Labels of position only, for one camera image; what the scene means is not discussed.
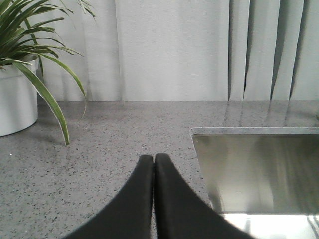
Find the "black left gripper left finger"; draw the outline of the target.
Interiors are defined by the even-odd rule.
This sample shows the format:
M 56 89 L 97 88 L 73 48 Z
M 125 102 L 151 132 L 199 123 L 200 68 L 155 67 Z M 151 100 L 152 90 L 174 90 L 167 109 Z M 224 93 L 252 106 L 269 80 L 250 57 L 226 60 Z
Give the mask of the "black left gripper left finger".
M 153 206 L 153 157 L 141 155 L 118 194 L 67 239 L 149 239 Z

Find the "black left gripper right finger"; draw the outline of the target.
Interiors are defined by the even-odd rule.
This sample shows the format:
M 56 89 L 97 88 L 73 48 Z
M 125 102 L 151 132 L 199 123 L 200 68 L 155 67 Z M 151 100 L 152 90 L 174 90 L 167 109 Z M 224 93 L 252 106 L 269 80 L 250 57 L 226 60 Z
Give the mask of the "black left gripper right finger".
M 249 239 L 205 204 L 168 154 L 155 156 L 155 216 L 159 239 Z

